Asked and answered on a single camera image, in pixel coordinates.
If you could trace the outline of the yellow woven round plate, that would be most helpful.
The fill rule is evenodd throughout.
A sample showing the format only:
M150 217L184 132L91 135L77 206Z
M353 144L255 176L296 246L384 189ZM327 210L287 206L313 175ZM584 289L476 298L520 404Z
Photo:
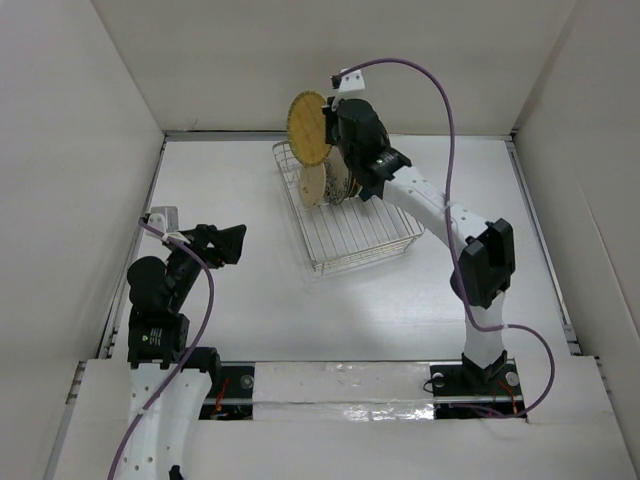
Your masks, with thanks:
M295 158L305 167L321 165L331 150L325 142L325 104L320 93L304 91L294 98L287 113L287 140Z

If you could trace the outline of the blue white floral plate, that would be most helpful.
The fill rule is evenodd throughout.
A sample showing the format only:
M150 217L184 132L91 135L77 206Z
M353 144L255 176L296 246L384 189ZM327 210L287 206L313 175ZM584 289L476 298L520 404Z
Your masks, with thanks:
M330 151L324 167L326 174L325 199L329 204L339 205L347 198L351 189L351 172L340 151L336 148Z

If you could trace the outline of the cream plate with red marks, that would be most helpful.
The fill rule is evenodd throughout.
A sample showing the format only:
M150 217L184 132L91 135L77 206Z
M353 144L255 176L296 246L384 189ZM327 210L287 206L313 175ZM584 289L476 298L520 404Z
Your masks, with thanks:
M304 166L299 178L299 195L306 208L319 205L324 198L326 170L323 165Z

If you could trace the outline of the gold brown patterned plate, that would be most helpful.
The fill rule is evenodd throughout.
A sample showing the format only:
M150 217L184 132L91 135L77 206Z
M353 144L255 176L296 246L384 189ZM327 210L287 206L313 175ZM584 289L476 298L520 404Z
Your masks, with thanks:
M348 193L348 198L353 198L356 197L360 194L360 191L362 190L362 186L358 183L358 181L356 180L356 178L354 176L351 177L351 186L350 186L350 190Z

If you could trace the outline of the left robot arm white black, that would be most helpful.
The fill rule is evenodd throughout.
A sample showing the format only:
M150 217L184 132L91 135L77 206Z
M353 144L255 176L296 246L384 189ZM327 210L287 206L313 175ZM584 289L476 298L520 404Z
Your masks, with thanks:
M149 217L139 221L169 250L167 259L145 256L129 267L131 310L127 363L129 425L107 474L110 479L184 479L186 452L206 397L222 387L221 361L188 336L182 307L200 275L213 289L213 270L239 262L245 225L226 229L199 224L162 232Z

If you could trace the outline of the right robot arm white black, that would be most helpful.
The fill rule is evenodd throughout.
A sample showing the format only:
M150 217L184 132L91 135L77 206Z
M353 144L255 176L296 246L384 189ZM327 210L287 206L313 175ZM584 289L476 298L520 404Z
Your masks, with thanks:
M513 228L489 221L452 202L393 148L386 128L363 99L328 99L322 109L325 140L338 148L362 198L378 197L410 214L448 247L450 285L465 310L462 381L484 393L506 363L503 342L505 292L515 271Z

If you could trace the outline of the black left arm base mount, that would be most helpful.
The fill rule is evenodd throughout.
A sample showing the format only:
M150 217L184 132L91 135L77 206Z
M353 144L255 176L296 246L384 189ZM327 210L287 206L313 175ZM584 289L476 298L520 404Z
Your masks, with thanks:
M199 419L252 420L254 386L254 363L223 363L219 378L203 402Z

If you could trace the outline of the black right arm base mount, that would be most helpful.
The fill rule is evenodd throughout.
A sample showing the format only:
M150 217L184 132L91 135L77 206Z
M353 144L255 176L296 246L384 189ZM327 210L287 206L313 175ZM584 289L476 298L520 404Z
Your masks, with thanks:
M422 389L433 398L437 420L510 417L525 410L516 363L506 354L488 377L465 359L432 363Z

